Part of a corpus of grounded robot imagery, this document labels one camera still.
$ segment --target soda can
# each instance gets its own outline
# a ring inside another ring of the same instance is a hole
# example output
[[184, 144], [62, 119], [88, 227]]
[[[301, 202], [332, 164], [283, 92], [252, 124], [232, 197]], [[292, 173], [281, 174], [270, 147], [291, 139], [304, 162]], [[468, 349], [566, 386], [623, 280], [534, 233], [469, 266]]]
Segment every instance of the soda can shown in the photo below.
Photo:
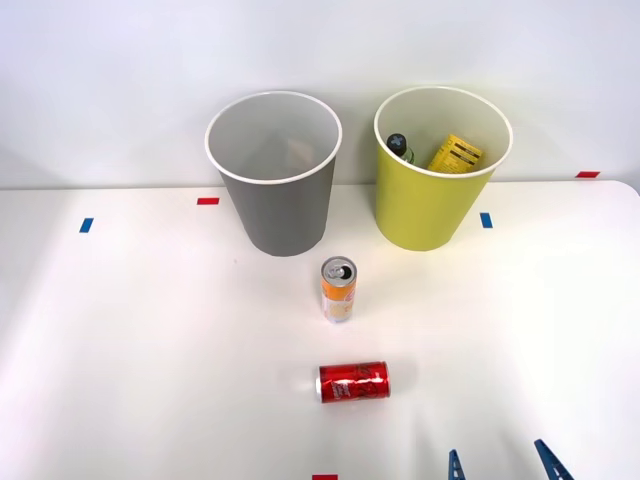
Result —
[[346, 257], [331, 257], [322, 264], [322, 312], [330, 322], [351, 317], [356, 294], [356, 265]]
[[391, 395], [386, 362], [320, 367], [316, 392], [322, 403], [386, 398]]

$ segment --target yellow container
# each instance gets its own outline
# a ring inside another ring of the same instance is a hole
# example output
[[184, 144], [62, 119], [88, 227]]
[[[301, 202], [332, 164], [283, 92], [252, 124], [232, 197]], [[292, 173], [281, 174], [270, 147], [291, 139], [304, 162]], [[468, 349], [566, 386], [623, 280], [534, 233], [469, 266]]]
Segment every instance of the yellow container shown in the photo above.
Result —
[[[389, 241], [408, 250], [433, 250], [451, 239], [513, 143], [509, 120], [498, 108], [452, 87], [396, 93], [376, 112], [374, 130], [378, 141], [376, 222]], [[415, 165], [389, 150], [386, 140], [392, 133], [407, 138]], [[449, 134], [484, 152], [473, 171], [426, 170]]]

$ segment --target energy drink can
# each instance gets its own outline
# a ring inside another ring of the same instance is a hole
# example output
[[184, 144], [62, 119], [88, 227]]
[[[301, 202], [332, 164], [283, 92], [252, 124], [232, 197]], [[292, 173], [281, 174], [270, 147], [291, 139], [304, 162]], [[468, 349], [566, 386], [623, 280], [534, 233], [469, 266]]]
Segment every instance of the energy drink can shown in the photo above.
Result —
[[320, 367], [316, 392], [322, 403], [386, 398], [391, 395], [386, 362]]
[[330, 322], [351, 317], [356, 294], [356, 265], [346, 257], [331, 257], [322, 264], [322, 312]]

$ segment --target white rim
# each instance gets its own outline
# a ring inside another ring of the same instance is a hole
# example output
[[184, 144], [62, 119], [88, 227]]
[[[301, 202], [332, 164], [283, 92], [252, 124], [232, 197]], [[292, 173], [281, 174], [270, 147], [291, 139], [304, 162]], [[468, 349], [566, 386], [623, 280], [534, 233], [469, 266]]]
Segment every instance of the white rim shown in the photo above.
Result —
[[[465, 95], [469, 95], [469, 96], [475, 98], [476, 100], [480, 100], [482, 103], [485, 103], [486, 105], [491, 107], [498, 115], [500, 115], [500, 118], [502, 118], [502, 121], [504, 121], [505, 125], [507, 126], [507, 130], [509, 131], [509, 145], [507, 146], [507, 150], [504, 152], [504, 155], [502, 155], [500, 160], [498, 160], [493, 165], [491, 165], [491, 166], [489, 166], [487, 168], [483, 168], [482, 170], [478, 170], [477, 172], [471, 172], [471, 173], [438, 173], [438, 172], [432, 172], [432, 171], [427, 170], [425, 168], [416, 167], [415, 165], [411, 165], [410, 163], [405, 162], [404, 160], [398, 158], [389, 149], [389, 147], [387, 147], [387, 144], [386, 144], [385, 141], [382, 140], [382, 137], [380, 136], [380, 131], [378, 129], [378, 120], [380, 119], [380, 114], [382, 113], [382, 110], [384, 110], [384, 108], [387, 106], [387, 104], [389, 102], [391, 102], [393, 99], [395, 99], [396, 97], [399, 97], [400, 95], [404, 95], [405, 93], [413, 92], [414, 90], [435, 90], [435, 89], [452, 90], [454, 92], [464, 93]], [[387, 152], [387, 154], [391, 158], [393, 158], [396, 162], [398, 162], [400, 165], [402, 165], [403, 167], [406, 167], [406, 168], [410, 168], [411, 170], [414, 170], [414, 171], [416, 171], [418, 173], [422, 173], [423, 175], [429, 175], [429, 176], [432, 176], [432, 177], [440, 177], [440, 178], [471, 178], [471, 177], [478, 177], [480, 175], [484, 175], [484, 174], [486, 174], [488, 172], [491, 172], [492, 170], [495, 170], [496, 168], [498, 168], [498, 166], [504, 161], [504, 159], [507, 158], [507, 155], [509, 155], [509, 152], [511, 151], [511, 146], [513, 145], [513, 130], [511, 128], [511, 124], [509, 123], [509, 120], [507, 119], [505, 114], [502, 113], [498, 107], [496, 107], [490, 101], [485, 100], [481, 96], [476, 95], [475, 93], [471, 93], [471, 92], [468, 92], [466, 90], [462, 90], [461, 88], [444, 87], [444, 86], [439, 86], [439, 85], [407, 88], [406, 90], [402, 90], [401, 92], [398, 92], [398, 93], [396, 93], [394, 95], [391, 95], [389, 98], [387, 98], [382, 103], [382, 105], [380, 105], [380, 108], [378, 108], [378, 111], [376, 112], [375, 119], [373, 121], [373, 129], [376, 132], [376, 139], [378, 140], [378, 144], [381, 145], [382, 148], [384, 149], [384, 151]]]
[[[242, 103], [246, 100], [250, 100], [255, 97], [261, 97], [263, 95], [274, 95], [274, 94], [275, 95], [293, 95], [296, 97], [306, 98], [307, 100], [311, 100], [317, 103], [318, 105], [321, 105], [325, 110], [327, 110], [335, 120], [336, 125], [338, 126], [338, 140], [336, 141], [336, 146], [333, 148], [333, 151], [329, 154], [329, 156], [326, 159], [324, 159], [319, 165], [316, 165], [311, 170], [301, 173], [300, 175], [296, 175], [295, 177], [279, 178], [276, 180], [258, 180], [255, 178], [242, 177], [233, 172], [230, 172], [229, 170], [224, 168], [222, 165], [220, 165], [215, 158], [213, 158], [213, 154], [209, 150], [209, 135], [211, 134], [211, 129], [213, 128], [213, 125], [225, 112], [235, 107], [239, 103]], [[287, 90], [273, 90], [269, 92], [254, 93], [252, 95], [247, 95], [246, 97], [242, 97], [230, 103], [229, 105], [224, 107], [222, 110], [220, 110], [220, 112], [218, 112], [218, 114], [215, 117], [213, 117], [213, 120], [211, 120], [211, 123], [209, 123], [209, 127], [207, 128], [207, 133], [204, 136], [204, 149], [207, 152], [207, 156], [209, 157], [209, 160], [211, 160], [211, 163], [213, 163], [218, 170], [220, 170], [222, 173], [224, 173], [225, 175], [228, 175], [231, 178], [235, 178], [240, 182], [253, 183], [255, 185], [280, 185], [282, 183], [290, 183], [290, 182], [295, 182], [297, 180], [302, 180], [303, 178], [313, 175], [317, 171], [322, 170], [329, 162], [331, 162], [331, 160], [333, 160], [333, 158], [338, 153], [338, 149], [340, 148], [341, 143], [342, 143], [342, 124], [340, 123], [340, 119], [338, 118], [338, 115], [336, 115], [336, 112], [334, 112], [331, 109], [331, 107], [329, 107], [329, 105], [310, 95], [305, 95], [304, 93], [298, 93], [298, 92], [290, 92]]]

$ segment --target bottle in bin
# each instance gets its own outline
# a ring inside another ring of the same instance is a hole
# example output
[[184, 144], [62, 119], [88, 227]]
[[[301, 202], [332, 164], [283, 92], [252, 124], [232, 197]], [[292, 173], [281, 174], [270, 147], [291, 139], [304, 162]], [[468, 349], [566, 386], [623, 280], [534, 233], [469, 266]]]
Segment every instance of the bottle in bin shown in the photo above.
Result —
[[407, 139], [401, 133], [392, 133], [389, 135], [389, 138], [387, 138], [387, 147], [389, 147], [389, 150], [391, 150], [394, 155], [400, 157], [405, 162], [411, 165], [414, 164], [413, 150], [409, 148]]

